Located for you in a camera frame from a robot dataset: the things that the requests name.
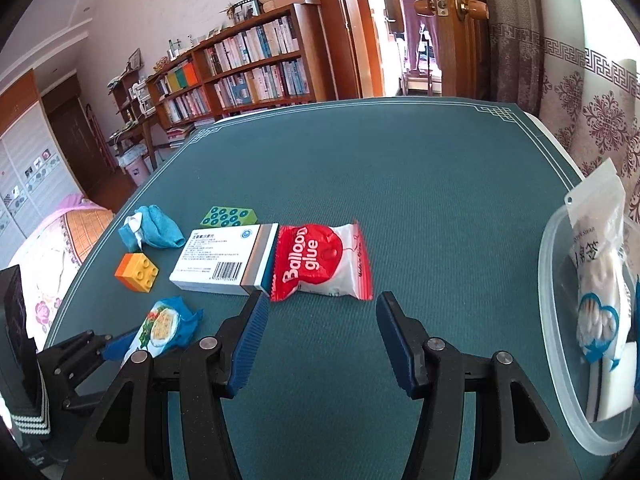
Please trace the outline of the green table mat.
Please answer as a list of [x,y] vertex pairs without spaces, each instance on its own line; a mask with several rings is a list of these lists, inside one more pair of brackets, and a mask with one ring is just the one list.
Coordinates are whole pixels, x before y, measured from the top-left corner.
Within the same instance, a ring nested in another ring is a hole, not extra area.
[[[221,401],[239,479],[405,479],[422,402],[396,380],[376,322],[392,292],[462,354],[454,478],[600,479],[607,457],[570,434],[542,338],[542,233],[578,171],[514,105],[388,98],[295,105],[193,133],[124,207],[157,205],[186,239],[213,206],[259,224],[344,226],[366,241],[373,299],[294,292],[275,302],[246,386]],[[116,362],[66,466],[70,479],[191,479],[180,414],[183,353],[249,296],[187,292],[180,256],[149,249],[149,292],[114,277],[126,249],[107,228],[76,275],[51,342],[139,328],[181,296],[203,318],[185,349]]]

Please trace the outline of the small wooden side shelf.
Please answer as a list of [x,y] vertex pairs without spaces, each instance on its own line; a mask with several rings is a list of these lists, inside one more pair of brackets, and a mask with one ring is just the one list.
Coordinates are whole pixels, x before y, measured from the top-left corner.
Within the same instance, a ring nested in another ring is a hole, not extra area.
[[124,125],[114,131],[106,143],[114,148],[116,155],[125,153],[126,141],[142,141],[150,160],[152,170],[157,170],[155,146],[152,138],[152,127],[160,120],[157,114],[146,112],[139,99],[139,90],[146,90],[145,80],[140,78],[140,70],[127,66],[125,70],[108,85],[108,94],[114,98],[116,114],[122,118]]

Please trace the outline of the green dotted toy brick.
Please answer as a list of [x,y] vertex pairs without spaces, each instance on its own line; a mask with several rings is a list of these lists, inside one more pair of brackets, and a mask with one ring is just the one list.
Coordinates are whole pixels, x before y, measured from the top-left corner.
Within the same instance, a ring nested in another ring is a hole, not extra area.
[[200,222],[202,228],[226,228],[227,226],[252,226],[257,214],[250,208],[213,206]]

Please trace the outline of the white sliding wardrobe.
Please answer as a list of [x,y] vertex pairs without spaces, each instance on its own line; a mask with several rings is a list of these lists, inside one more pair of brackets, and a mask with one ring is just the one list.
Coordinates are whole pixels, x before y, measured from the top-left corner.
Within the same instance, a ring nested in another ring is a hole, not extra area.
[[32,105],[1,135],[2,242],[20,244],[79,192],[42,106]]

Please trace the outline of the white blue medicine box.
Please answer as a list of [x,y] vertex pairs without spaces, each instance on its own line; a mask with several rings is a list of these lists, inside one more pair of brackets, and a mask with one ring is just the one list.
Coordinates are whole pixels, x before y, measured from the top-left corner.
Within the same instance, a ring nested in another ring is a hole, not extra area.
[[277,223],[194,230],[169,281],[187,292],[270,295]]

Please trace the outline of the cotton swab clear bag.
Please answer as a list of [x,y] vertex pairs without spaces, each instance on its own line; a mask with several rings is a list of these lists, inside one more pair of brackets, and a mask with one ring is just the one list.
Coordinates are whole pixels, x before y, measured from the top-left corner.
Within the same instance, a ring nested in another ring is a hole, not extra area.
[[611,370],[622,359],[631,326],[625,202],[622,180],[609,159],[565,196],[578,277],[576,339],[588,362],[605,360]]

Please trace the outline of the blue folded cloth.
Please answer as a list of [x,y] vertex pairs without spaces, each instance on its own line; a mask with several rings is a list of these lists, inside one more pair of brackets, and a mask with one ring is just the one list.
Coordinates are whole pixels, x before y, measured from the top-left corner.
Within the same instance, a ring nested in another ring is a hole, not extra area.
[[142,252],[146,246],[172,249],[186,244],[178,224],[157,205],[139,207],[125,218],[118,234],[128,252]]

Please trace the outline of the white sponge block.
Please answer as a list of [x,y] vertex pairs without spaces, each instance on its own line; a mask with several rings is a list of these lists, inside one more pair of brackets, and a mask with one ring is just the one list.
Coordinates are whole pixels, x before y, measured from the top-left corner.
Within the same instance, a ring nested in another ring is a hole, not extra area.
[[637,377],[637,343],[625,344],[620,362],[609,358],[590,364],[586,419],[603,422],[626,412],[634,403]]

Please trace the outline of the hanging purple clothes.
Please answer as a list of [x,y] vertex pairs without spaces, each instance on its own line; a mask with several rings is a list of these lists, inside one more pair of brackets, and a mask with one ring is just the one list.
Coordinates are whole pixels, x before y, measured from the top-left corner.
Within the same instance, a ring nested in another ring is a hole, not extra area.
[[431,46],[438,62],[438,38],[436,15],[421,16],[416,13],[414,3],[416,0],[401,0],[402,13],[404,14],[409,70],[416,74],[419,71],[418,47],[421,36],[421,28],[425,28],[431,37]]

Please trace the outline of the red balloon glue packet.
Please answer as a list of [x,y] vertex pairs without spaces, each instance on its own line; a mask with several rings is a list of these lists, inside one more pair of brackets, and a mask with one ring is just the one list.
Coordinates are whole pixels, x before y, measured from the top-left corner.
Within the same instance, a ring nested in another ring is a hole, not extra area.
[[366,241],[357,222],[280,226],[270,299],[283,301],[294,292],[373,299]]

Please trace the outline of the patterned curtain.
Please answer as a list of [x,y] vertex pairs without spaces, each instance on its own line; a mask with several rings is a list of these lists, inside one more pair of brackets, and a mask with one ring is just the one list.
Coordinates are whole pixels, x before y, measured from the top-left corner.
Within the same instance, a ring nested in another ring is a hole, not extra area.
[[639,218],[639,43],[611,0],[487,0],[491,97],[537,116],[580,168],[611,159]]

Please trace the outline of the wooden door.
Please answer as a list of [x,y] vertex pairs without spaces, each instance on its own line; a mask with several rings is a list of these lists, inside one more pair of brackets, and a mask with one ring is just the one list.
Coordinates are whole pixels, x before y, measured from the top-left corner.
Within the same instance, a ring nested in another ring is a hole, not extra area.
[[442,94],[490,99],[489,9],[486,0],[427,0],[434,18]]

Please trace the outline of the wooden bookshelf with books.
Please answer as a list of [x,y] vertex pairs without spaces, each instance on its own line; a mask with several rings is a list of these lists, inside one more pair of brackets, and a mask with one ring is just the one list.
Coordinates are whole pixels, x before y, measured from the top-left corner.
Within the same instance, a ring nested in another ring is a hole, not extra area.
[[320,11],[299,3],[202,41],[146,78],[146,85],[166,130],[337,98]]

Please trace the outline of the orange yellow toy brick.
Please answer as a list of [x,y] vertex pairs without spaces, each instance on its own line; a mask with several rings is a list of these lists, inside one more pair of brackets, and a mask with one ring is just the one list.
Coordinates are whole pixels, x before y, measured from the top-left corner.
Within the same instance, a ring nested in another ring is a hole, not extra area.
[[122,256],[114,277],[133,292],[149,292],[160,270],[143,252]]

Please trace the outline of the pink waste bin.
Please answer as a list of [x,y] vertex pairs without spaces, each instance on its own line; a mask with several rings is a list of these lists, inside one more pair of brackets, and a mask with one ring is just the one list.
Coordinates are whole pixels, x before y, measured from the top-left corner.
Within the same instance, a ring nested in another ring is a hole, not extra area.
[[133,159],[129,164],[125,166],[125,171],[129,174],[129,177],[134,181],[134,184],[138,188],[149,179],[150,172],[148,166],[142,156],[138,156]]

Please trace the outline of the clear plastic bowl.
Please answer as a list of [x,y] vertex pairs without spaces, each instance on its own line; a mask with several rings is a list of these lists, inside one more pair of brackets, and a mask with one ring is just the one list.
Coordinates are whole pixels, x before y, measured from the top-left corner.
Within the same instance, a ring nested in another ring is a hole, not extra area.
[[570,258],[573,230],[565,207],[549,219],[539,249],[538,299],[544,348],[561,412],[575,440],[588,453],[620,452],[639,426],[639,401],[603,422],[586,419],[590,364],[576,339],[577,271]]

